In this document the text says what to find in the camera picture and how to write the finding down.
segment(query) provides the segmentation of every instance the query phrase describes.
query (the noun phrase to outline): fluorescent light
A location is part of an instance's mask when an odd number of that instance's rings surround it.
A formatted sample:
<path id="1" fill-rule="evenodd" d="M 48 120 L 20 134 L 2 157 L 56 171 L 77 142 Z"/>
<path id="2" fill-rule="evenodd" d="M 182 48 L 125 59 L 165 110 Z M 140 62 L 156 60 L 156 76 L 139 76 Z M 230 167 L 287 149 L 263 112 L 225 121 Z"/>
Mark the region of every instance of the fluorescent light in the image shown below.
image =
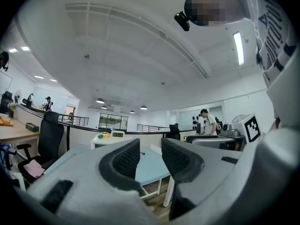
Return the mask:
<path id="1" fill-rule="evenodd" d="M 96 100 L 96 102 L 97 103 L 102 103 L 102 104 L 104 104 L 105 102 L 103 101 L 103 99 L 102 98 L 98 98 L 97 100 Z"/>
<path id="2" fill-rule="evenodd" d="M 236 45 L 236 50 L 238 51 L 239 65 L 242 65 L 244 64 L 244 50 L 240 32 L 234 33 L 233 37 Z"/>

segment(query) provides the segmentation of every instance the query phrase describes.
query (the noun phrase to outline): person in black shirt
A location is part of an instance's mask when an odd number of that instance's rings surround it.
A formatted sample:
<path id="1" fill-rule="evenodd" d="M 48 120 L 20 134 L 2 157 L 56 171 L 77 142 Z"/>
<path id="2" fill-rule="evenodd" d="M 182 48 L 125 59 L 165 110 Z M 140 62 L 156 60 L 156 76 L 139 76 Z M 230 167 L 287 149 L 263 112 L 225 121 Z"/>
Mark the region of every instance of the person in black shirt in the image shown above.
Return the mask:
<path id="1" fill-rule="evenodd" d="M 46 99 L 47 99 L 47 103 L 46 103 L 46 105 L 44 106 L 44 109 L 46 110 L 46 111 L 51 111 L 51 97 L 46 97 Z"/>

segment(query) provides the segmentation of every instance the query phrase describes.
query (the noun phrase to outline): wooden floor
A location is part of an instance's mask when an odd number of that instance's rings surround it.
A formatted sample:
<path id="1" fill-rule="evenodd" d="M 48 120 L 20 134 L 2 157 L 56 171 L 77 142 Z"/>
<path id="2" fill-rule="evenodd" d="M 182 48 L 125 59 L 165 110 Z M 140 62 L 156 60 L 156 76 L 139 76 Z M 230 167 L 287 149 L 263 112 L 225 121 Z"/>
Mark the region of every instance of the wooden floor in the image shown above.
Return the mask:
<path id="1" fill-rule="evenodd" d="M 169 221 L 171 203 L 166 208 L 163 206 L 165 195 L 168 189 L 169 179 L 170 176 L 162 179 L 159 195 L 155 194 L 153 196 L 142 199 L 147 207 L 161 222 Z M 158 182 L 153 182 L 151 184 L 145 185 L 144 188 L 148 193 L 155 192 L 158 188 Z"/>

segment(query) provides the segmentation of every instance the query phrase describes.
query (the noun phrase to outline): camera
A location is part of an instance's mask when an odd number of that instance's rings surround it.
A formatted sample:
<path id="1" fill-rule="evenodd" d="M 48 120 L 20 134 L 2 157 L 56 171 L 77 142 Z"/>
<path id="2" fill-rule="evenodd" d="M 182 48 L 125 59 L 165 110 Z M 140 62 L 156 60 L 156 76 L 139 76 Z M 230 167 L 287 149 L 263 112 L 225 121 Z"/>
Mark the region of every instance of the camera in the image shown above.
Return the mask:
<path id="1" fill-rule="evenodd" d="M 176 13 L 174 19 L 176 20 L 176 22 L 178 22 L 178 24 L 183 28 L 184 31 L 189 31 L 188 18 L 182 11 L 180 13 Z"/>

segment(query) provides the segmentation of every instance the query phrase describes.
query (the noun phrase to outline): wooden desk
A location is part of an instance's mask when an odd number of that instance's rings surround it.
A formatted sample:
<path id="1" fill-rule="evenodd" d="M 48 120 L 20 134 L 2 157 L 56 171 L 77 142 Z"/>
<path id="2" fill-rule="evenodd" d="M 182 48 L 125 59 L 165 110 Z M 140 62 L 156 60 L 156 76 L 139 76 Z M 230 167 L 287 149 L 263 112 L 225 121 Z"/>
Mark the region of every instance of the wooden desk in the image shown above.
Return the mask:
<path id="1" fill-rule="evenodd" d="M 0 143 L 12 144 L 38 139 L 39 132 L 31 132 L 17 119 L 11 119 L 13 127 L 0 126 Z"/>

